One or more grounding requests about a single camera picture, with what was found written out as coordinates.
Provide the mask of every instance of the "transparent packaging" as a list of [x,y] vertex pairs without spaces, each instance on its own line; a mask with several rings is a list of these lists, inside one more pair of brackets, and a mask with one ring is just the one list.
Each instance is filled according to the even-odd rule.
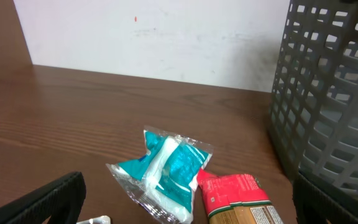
[[[149,149],[147,134],[150,133],[163,139],[157,152]],[[107,167],[128,196],[160,223],[191,223],[198,171],[209,162],[213,146],[149,126],[145,127],[144,136],[146,155],[138,161],[149,157],[151,162],[141,179],[137,174],[128,173],[137,171],[133,166],[125,169],[122,163],[118,163],[106,164]]]

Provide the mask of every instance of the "red and brown snack bag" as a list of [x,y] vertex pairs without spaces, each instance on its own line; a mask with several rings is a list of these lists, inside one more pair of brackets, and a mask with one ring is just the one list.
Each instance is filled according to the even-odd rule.
[[203,191],[209,224],[283,224],[252,175],[218,177],[200,169],[197,181]]

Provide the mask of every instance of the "gray plastic basket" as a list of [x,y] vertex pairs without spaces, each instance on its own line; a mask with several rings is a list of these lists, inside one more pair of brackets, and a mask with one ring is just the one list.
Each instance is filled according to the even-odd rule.
[[302,167],[358,197],[358,2],[291,0],[272,96],[290,180]]

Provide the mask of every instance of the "teal package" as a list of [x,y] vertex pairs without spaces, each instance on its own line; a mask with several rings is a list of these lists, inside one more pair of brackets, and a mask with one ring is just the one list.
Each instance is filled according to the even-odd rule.
[[123,168],[133,178],[141,181],[144,173],[149,167],[154,157],[158,154],[167,137],[158,136],[150,131],[145,134],[146,147],[150,150],[150,155],[145,155],[140,159],[133,159],[131,161],[120,162],[118,165]]
[[167,159],[156,189],[191,212],[190,182],[209,154],[189,144],[180,144]]

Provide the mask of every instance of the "white wall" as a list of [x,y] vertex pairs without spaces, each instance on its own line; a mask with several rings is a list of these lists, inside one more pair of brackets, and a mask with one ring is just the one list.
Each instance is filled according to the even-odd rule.
[[36,65],[259,91],[271,90],[289,4],[289,0],[14,2]]

